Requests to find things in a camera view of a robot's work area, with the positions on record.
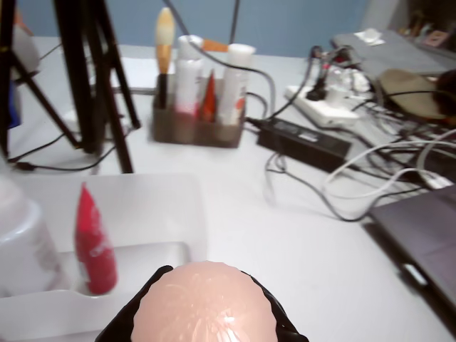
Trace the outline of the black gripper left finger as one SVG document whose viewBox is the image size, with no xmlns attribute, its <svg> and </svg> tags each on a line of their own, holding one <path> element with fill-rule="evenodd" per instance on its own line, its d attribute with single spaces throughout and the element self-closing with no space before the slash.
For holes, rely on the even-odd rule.
<svg viewBox="0 0 456 342">
<path fill-rule="evenodd" d="M 141 299 L 147 294 L 150 287 L 162 276 L 174 268 L 170 265 L 161 266 L 142 286 L 139 292 L 121 308 L 111 322 L 97 335 L 95 342 L 131 342 L 133 319 L 137 313 Z"/>
</svg>

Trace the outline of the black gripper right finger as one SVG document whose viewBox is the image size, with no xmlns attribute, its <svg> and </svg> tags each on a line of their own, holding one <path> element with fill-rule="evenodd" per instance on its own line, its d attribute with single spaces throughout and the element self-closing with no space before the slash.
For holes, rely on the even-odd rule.
<svg viewBox="0 0 456 342">
<path fill-rule="evenodd" d="M 249 276 L 252 281 L 261 288 L 266 299 L 271 304 L 271 312 L 276 319 L 276 335 L 278 342 L 309 342 L 309 339 L 300 334 L 292 324 L 278 299 L 256 278 L 251 275 Z"/>
</svg>

